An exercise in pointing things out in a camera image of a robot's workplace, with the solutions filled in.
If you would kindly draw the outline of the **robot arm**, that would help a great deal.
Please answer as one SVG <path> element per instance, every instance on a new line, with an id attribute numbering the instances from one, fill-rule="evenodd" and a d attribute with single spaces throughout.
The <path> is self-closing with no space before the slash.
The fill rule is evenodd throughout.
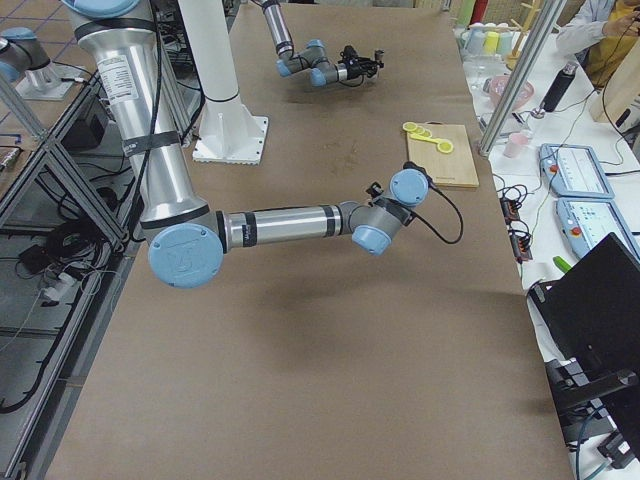
<path id="1" fill-rule="evenodd" d="M 70 1 L 67 9 L 79 46 L 96 62 L 123 153 L 132 163 L 150 267 L 172 287 L 209 282 L 233 248 L 348 234 L 379 255 L 413 221 L 431 189 L 426 171 L 406 163 L 387 187 L 371 185 L 363 204 L 214 211 L 193 189 L 183 140 L 161 90 L 165 68 L 151 4 Z M 204 96 L 196 158 L 258 163 L 268 121 L 252 115 L 240 98 L 221 3 L 183 1 L 179 10 Z"/>
<path id="2" fill-rule="evenodd" d="M 269 28 L 278 60 L 276 67 L 282 77 L 308 71 L 313 87 L 341 84 L 358 87 L 366 79 L 377 76 L 384 68 L 384 50 L 376 49 L 373 57 L 360 56 L 352 45 L 340 52 L 340 59 L 332 62 L 327 56 L 324 43 L 312 39 L 303 50 L 297 51 L 279 1 L 254 1 L 261 8 Z"/>

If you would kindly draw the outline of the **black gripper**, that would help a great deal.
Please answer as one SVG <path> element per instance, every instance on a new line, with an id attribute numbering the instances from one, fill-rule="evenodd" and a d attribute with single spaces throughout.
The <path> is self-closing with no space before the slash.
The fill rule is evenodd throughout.
<path id="1" fill-rule="evenodd" d="M 378 75 L 379 68 L 383 66 L 383 62 L 375 58 L 363 57 L 346 57 L 344 65 L 347 70 L 347 79 L 356 79 L 365 76 L 366 78 L 374 78 Z"/>

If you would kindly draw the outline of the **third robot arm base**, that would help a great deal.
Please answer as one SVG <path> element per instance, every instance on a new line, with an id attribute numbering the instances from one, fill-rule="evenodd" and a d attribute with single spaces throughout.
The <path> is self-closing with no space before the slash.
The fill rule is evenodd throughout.
<path id="1" fill-rule="evenodd" d="M 26 27 L 1 32 L 1 77 L 17 83 L 16 91 L 26 100 L 62 101 L 71 88 L 35 33 Z"/>

